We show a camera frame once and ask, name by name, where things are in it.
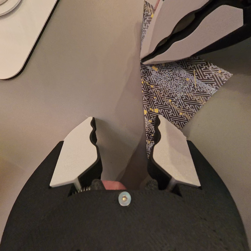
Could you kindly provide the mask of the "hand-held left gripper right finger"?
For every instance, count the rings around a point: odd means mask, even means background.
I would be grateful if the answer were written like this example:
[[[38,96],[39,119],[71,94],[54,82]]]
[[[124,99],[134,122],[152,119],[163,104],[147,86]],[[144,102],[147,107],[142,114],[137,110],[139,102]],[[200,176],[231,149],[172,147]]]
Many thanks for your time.
[[[200,187],[184,134],[162,115],[156,117],[154,130],[147,171],[159,190],[173,190],[177,184]]]

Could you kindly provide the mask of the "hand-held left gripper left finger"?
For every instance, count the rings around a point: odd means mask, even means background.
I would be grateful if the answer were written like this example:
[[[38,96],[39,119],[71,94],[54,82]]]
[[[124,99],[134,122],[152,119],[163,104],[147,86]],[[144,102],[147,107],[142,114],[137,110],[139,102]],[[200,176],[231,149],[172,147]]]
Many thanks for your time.
[[[50,187],[72,184],[76,190],[87,190],[100,179],[102,161],[96,143],[95,118],[88,117],[65,137]]]

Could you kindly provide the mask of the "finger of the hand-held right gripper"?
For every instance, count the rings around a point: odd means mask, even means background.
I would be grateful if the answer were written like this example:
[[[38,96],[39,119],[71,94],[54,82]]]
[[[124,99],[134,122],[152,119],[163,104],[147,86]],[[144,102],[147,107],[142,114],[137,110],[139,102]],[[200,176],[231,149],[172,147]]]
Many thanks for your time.
[[[144,36],[141,59],[150,55],[160,41],[171,35],[178,22],[187,14],[202,8],[208,0],[159,1]]]
[[[227,4],[216,7],[184,38],[178,38],[170,47],[145,60],[145,64],[160,64],[188,58],[207,46],[217,42],[244,24],[243,8]]]

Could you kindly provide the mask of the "patterned origami paper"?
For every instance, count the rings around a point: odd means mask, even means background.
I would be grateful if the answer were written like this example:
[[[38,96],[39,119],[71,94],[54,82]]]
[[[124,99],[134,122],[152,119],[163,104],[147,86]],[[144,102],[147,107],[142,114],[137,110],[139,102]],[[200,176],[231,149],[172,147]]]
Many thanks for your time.
[[[153,65],[140,63],[140,74],[148,158],[154,145],[157,115],[181,130],[233,76],[198,56]]]

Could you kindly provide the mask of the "white rounded board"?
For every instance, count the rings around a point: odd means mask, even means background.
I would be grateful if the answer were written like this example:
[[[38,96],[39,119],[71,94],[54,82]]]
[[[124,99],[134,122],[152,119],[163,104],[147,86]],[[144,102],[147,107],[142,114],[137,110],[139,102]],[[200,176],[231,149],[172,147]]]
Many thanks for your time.
[[[57,0],[21,0],[17,7],[0,16],[0,79],[15,77],[25,67]]]

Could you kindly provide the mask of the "white round holder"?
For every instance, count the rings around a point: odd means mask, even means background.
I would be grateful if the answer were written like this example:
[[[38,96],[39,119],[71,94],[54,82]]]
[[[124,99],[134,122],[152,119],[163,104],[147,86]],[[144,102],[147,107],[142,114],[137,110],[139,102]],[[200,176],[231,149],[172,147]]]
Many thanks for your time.
[[[0,0],[0,16],[6,15],[14,10],[21,0]]]

